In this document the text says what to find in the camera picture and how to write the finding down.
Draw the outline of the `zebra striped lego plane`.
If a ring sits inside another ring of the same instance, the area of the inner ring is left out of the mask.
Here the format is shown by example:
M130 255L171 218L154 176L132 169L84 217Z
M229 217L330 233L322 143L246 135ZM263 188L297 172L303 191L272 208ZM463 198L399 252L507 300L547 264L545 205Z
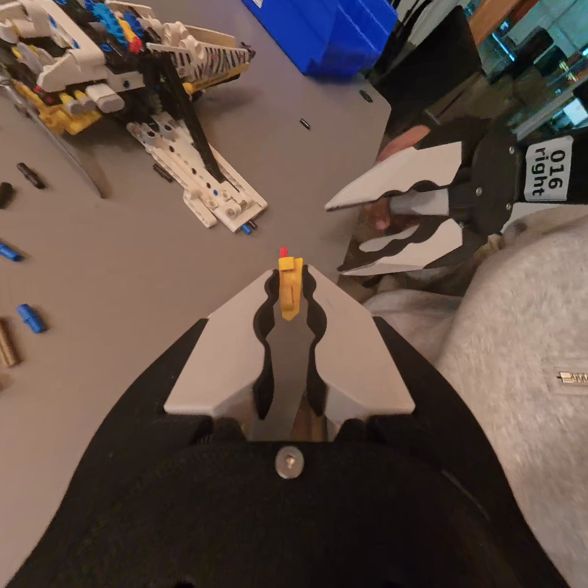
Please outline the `zebra striped lego plane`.
M57 135L103 116L123 125L167 113L184 120L163 62L191 104L248 70L254 49L234 36L161 21L128 1L1 1L1 75Z

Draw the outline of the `grey sweatshirt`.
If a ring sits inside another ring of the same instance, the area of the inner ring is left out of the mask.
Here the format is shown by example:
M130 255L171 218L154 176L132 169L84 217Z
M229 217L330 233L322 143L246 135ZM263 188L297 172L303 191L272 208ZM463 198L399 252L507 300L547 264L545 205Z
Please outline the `grey sweatshirt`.
M532 534L587 587L587 206L542 209L437 282L385 276L364 303L473 413Z

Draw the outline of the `wooden post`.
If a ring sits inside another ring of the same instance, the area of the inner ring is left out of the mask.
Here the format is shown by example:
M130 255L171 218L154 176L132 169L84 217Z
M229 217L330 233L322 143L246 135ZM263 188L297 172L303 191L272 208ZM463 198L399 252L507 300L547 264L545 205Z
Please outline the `wooden post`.
M476 47L494 32L522 1L482 1L469 19Z

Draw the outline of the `person's right hand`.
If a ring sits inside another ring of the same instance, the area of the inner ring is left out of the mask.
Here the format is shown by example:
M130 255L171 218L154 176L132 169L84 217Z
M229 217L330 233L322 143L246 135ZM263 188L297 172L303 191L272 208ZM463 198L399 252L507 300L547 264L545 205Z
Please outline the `person's right hand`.
M430 133L430 127L426 125L413 126L381 147L376 163L378 164L398 152L415 146L428 133ZM389 204L384 199L380 199L374 204L366 205L364 207L364 217L372 229L380 232L398 233L418 223L414 215L391 214Z

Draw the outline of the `white lego wing assembly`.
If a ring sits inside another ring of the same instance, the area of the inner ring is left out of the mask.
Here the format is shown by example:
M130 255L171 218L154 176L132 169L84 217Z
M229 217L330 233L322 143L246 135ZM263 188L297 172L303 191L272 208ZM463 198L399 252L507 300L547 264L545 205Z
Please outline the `white lego wing assembly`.
M158 174L182 187L183 201L205 227L221 222L232 233L252 234L267 202L211 147L172 58L160 55L152 62L155 95L174 113L160 108L147 122L129 122L128 132L152 157Z

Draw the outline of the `tan lego axle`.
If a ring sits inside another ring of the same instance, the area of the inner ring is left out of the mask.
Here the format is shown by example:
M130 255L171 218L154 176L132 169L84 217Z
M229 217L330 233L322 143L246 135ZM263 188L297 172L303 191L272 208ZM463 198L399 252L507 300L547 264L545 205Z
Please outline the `tan lego axle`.
M20 363L19 352L6 319L1 318L1 363L11 369Z

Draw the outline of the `black office chair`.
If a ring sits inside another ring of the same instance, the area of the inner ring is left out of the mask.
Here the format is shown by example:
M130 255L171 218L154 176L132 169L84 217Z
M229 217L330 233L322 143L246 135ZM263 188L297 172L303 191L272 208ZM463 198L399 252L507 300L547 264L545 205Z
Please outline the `black office chair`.
M466 13L455 6L415 49L375 82L375 90L391 108L385 134L404 132L428 107L480 71L481 59Z

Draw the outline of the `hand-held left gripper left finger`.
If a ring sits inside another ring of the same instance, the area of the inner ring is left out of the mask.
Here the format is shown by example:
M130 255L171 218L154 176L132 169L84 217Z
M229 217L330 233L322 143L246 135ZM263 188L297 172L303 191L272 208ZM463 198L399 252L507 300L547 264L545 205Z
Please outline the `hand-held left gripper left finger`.
M253 386L261 376L265 349L254 331L254 317L270 300L267 270L212 312L164 404L173 416L231 418L252 438L258 411Z

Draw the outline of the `blue plastic bin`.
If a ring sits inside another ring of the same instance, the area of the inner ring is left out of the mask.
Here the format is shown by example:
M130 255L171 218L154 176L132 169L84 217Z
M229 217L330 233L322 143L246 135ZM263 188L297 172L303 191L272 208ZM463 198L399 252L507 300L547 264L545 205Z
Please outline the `blue plastic bin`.
M347 80L378 61L398 21L391 1L243 1L303 74Z

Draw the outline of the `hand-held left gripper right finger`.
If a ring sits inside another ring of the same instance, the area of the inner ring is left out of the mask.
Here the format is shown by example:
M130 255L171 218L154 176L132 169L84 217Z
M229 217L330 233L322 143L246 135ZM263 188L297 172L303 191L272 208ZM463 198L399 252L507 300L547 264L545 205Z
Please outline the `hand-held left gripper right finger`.
M416 408L375 317L312 265L302 271L312 334L306 398L333 440L344 422L411 415Z

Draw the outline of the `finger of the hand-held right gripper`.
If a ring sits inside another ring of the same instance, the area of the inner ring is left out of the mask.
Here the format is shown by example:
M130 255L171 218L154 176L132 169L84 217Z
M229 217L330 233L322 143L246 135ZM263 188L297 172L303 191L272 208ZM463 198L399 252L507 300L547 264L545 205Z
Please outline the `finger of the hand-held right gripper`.
M461 163L461 141L404 149L347 184L325 204L325 210L373 203L386 194L404 194L419 185L424 185L425 190L449 186Z
M368 276L424 269L463 245L463 229L449 217L426 216L418 224L359 245L359 252L337 270Z

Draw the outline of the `yellow lego lever piece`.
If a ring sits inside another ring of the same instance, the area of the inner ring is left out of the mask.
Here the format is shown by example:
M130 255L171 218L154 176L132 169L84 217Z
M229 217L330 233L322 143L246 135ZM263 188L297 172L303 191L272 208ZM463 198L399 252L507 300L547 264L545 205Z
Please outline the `yellow lego lever piece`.
M293 320L300 311L303 259L289 256L278 260L279 300L284 320Z

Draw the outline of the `short blue lego pin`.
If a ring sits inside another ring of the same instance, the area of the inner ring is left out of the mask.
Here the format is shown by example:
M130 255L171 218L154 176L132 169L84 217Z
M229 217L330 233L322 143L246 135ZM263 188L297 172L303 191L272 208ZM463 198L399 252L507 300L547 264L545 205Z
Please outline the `short blue lego pin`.
M32 333L42 334L48 330L45 320L31 305L23 303L18 305L16 310L23 323Z

